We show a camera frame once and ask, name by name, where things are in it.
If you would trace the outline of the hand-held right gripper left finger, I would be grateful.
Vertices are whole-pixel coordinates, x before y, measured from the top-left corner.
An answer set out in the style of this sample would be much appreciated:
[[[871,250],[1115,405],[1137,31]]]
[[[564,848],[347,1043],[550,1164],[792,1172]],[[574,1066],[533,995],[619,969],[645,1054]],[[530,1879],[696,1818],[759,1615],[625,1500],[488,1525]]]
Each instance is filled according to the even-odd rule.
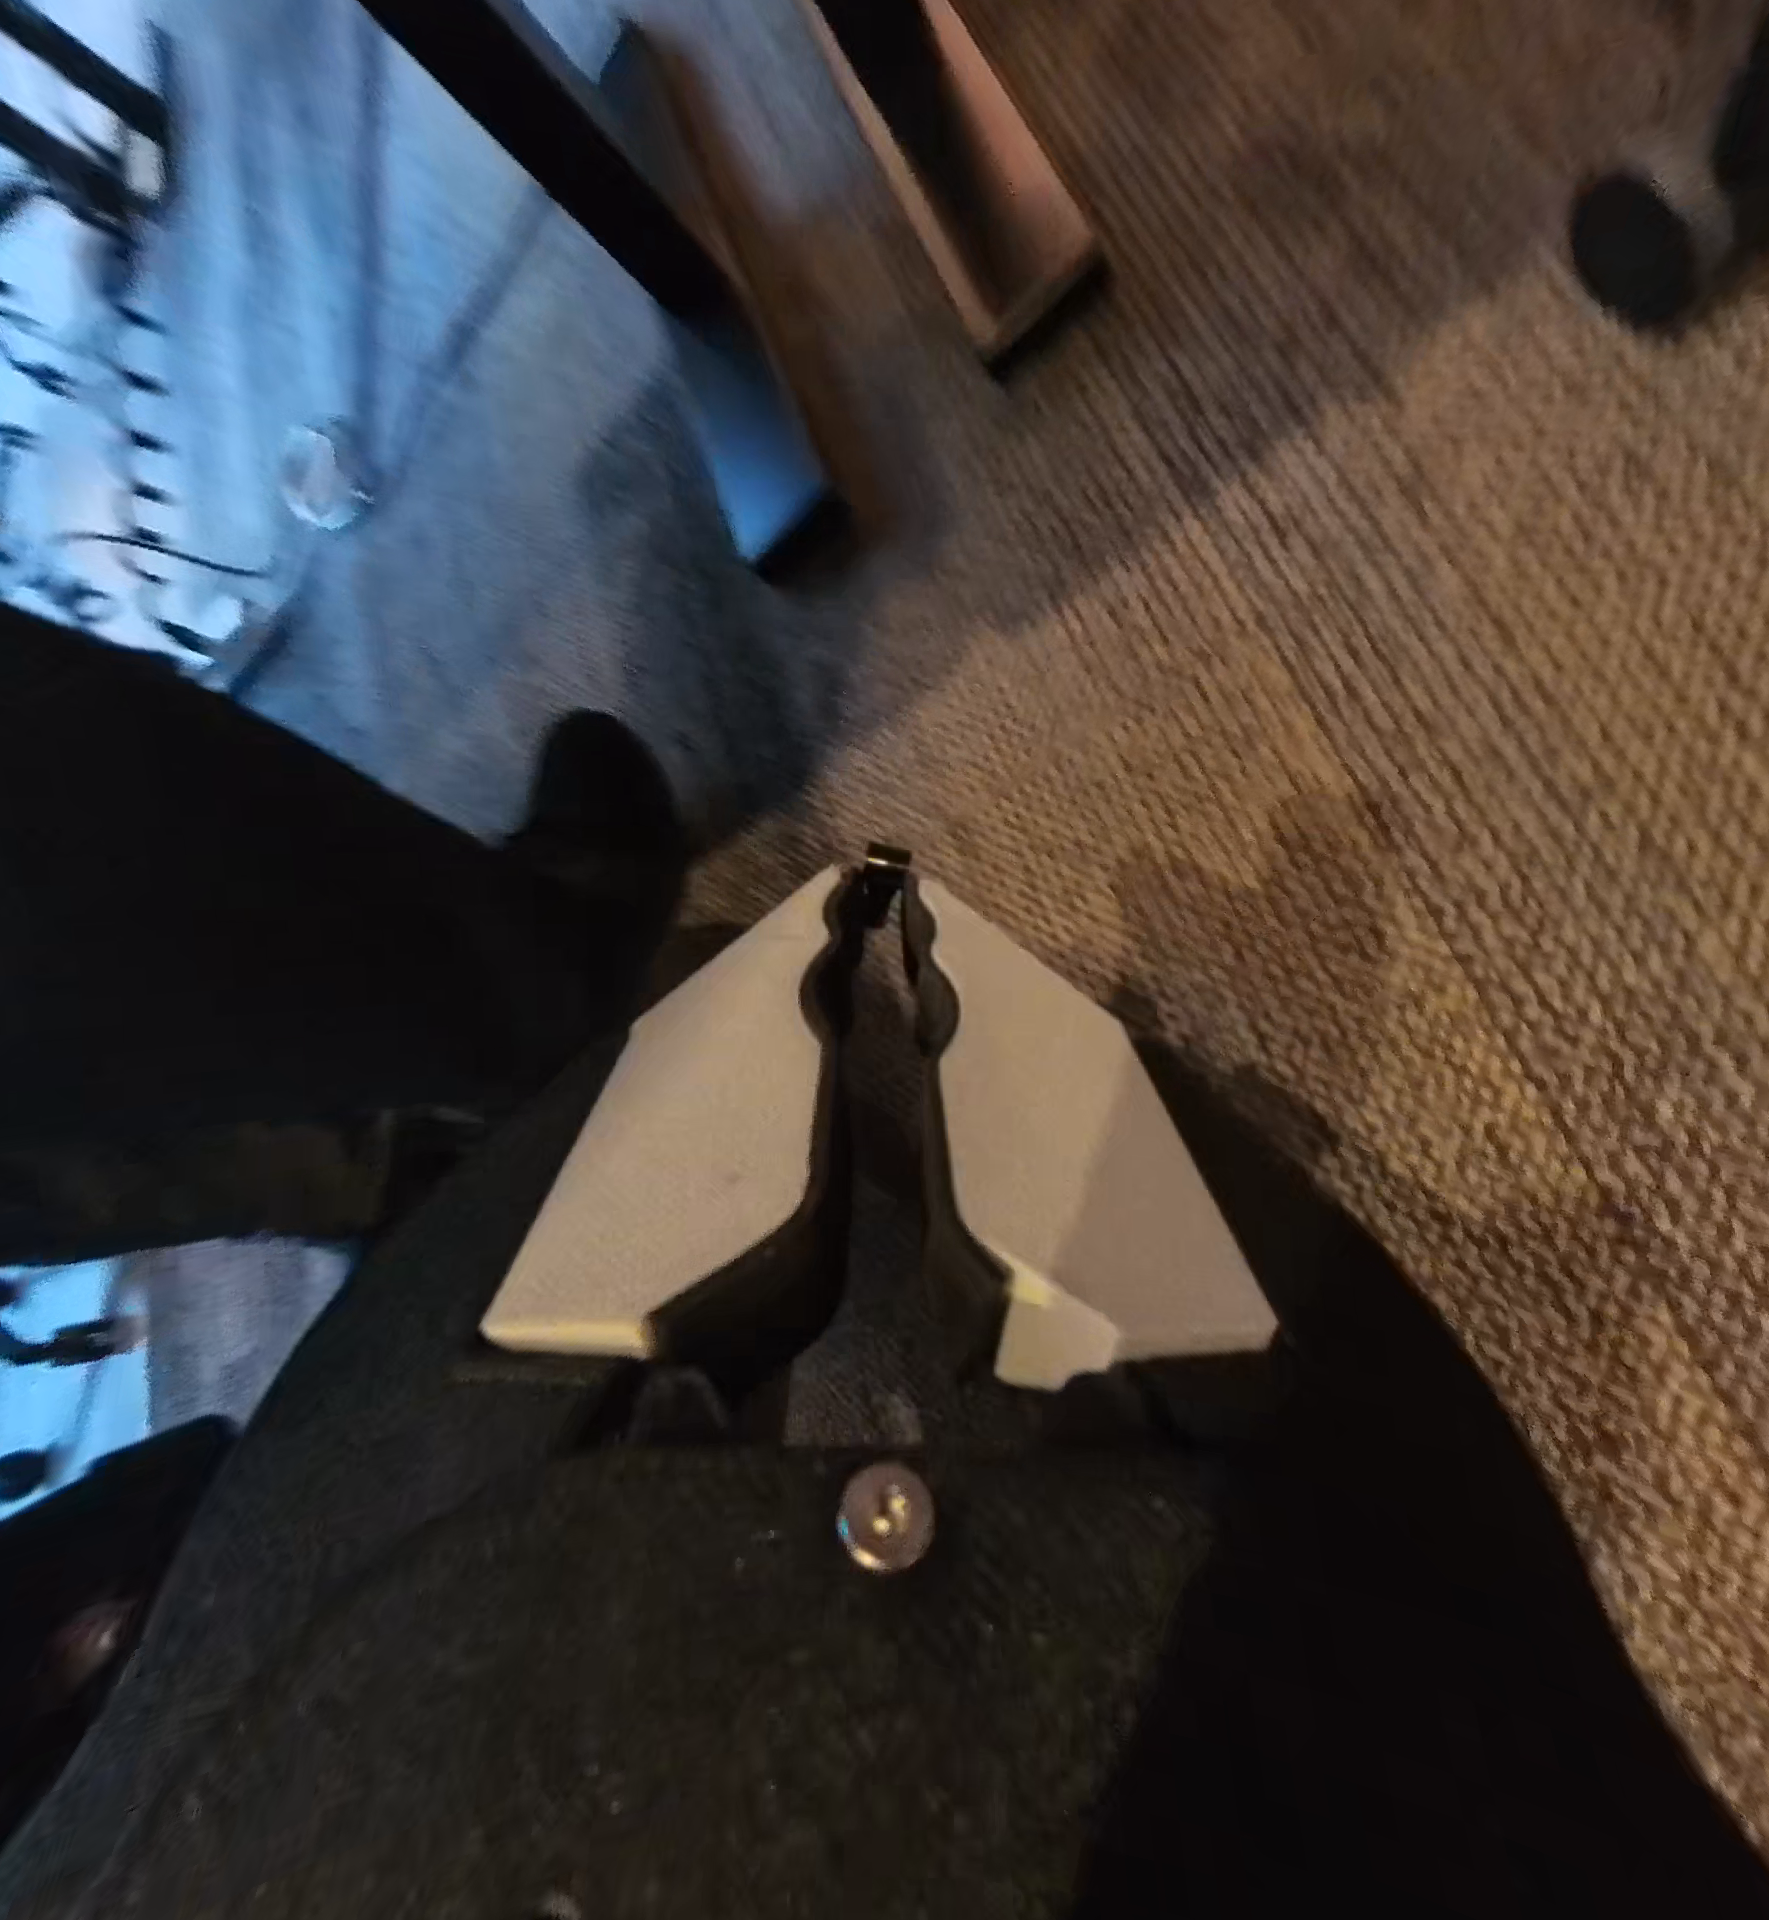
[[[848,1283],[854,989],[884,883],[825,867],[630,1033],[482,1318],[495,1353],[776,1404]]]

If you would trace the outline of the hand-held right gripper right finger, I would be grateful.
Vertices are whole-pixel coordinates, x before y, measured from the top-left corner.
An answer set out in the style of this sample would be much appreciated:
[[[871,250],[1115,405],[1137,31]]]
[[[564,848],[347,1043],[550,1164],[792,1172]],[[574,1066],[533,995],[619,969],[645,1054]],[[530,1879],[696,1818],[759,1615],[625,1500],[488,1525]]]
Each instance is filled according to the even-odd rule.
[[[964,1372],[1062,1393],[1267,1364],[1279,1314],[1125,1023],[947,883],[902,883],[927,1261]]]

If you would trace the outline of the person's black clothing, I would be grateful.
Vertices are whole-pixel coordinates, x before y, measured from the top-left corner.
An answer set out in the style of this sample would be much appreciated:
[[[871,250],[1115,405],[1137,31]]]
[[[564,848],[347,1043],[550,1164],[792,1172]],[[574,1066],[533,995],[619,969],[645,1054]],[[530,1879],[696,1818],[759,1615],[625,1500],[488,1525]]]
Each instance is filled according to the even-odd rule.
[[[617,714],[488,843],[0,601],[0,1265],[369,1232],[630,1016],[686,855]]]

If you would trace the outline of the small round clear disc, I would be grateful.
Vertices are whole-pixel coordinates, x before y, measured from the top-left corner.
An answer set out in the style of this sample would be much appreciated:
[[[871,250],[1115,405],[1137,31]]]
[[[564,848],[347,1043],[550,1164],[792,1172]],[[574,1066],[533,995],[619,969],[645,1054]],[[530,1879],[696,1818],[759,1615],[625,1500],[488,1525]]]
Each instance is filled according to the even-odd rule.
[[[329,416],[284,428],[276,454],[284,514],[309,531],[341,534],[373,508],[367,449],[348,418]]]

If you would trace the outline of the wooden trestle leg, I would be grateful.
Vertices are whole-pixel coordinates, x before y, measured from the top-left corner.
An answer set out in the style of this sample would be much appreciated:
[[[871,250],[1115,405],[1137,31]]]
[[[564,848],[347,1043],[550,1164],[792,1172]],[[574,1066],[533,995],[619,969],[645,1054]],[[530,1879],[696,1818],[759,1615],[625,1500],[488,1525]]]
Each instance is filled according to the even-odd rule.
[[[686,344],[698,445],[753,489],[753,564],[858,514],[1031,569],[1115,546],[1115,449],[1073,327],[1089,210],[959,2],[625,2],[606,62],[718,252]]]

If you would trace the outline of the black office chair base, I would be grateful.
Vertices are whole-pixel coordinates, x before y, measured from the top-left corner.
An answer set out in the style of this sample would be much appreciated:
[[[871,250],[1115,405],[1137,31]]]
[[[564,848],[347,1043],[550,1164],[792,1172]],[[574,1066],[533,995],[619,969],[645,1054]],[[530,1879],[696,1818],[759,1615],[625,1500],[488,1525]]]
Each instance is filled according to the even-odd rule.
[[[1769,2],[1664,2],[1656,102],[1569,199],[1590,302],[1650,335],[1708,314],[1769,256]]]

